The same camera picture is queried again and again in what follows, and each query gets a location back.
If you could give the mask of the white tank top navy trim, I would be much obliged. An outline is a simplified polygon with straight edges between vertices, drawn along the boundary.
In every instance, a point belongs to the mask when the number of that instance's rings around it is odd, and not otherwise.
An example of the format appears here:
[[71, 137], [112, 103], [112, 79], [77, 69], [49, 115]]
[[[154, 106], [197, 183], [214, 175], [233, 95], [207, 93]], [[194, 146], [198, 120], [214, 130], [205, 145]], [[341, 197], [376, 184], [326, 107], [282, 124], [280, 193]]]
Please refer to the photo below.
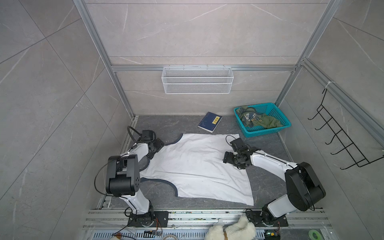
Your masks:
[[226, 135], [184, 134], [155, 154], [141, 177], [175, 186], [182, 198], [208, 198], [252, 206], [246, 170], [223, 162], [231, 151]]

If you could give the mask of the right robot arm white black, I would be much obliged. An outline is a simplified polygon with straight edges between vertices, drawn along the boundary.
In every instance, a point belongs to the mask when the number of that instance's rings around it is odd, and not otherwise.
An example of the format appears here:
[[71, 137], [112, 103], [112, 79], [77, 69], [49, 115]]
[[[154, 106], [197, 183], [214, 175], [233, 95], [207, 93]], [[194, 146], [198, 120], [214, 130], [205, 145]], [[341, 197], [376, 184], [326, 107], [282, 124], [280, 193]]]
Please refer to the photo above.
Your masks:
[[250, 147], [241, 138], [227, 142], [232, 152], [225, 152], [223, 163], [239, 170], [254, 166], [264, 169], [286, 183], [287, 193], [263, 206], [260, 212], [246, 210], [246, 216], [256, 227], [274, 226], [287, 214], [300, 210], [315, 210], [315, 204], [326, 196], [326, 191], [312, 166], [306, 162], [294, 163], [282, 160], [266, 152]]

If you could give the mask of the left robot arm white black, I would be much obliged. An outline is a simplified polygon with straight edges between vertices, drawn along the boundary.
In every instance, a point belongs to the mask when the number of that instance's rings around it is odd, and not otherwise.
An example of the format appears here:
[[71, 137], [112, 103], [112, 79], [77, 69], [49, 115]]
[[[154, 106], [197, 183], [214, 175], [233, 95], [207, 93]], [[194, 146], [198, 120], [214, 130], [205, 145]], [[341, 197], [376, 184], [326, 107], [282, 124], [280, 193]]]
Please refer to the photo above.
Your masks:
[[143, 158], [150, 161], [165, 144], [152, 130], [143, 130], [139, 133], [131, 126], [128, 126], [127, 130], [134, 141], [133, 146], [121, 155], [109, 157], [107, 163], [99, 169], [99, 172], [104, 168], [107, 169], [105, 192], [98, 190], [97, 176], [94, 178], [94, 188], [99, 194], [121, 199], [128, 205], [127, 209], [131, 211], [129, 215], [126, 215], [129, 218], [128, 227], [155, 225], [158, 228], [161, 225], [154, 207], [140, 190], [139, 161]]

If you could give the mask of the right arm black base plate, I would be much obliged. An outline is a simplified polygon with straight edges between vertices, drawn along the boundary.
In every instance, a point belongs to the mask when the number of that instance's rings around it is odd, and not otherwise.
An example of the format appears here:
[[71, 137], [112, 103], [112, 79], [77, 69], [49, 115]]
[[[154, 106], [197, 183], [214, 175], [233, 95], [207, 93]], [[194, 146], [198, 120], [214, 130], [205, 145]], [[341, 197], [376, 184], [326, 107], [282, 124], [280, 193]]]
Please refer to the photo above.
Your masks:
[[245, 214], [249, 222], [255, 227], [288, 227], [288, 221], [285, 215], [277, 218], [267, 211], [254, 211], [246, 209]]

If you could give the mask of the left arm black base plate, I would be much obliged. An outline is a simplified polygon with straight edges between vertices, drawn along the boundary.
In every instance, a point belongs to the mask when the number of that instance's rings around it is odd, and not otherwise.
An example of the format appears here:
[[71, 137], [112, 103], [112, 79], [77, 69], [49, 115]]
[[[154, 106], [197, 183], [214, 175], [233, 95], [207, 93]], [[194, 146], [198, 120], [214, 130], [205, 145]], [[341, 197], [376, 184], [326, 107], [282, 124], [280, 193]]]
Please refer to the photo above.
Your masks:
[[165, 228], [168, 226], [169, 212], [155, 211], [153, 215], [150, 213], [144, 215], [132, 215], [129, 217], [129, 227], [144, 228]]

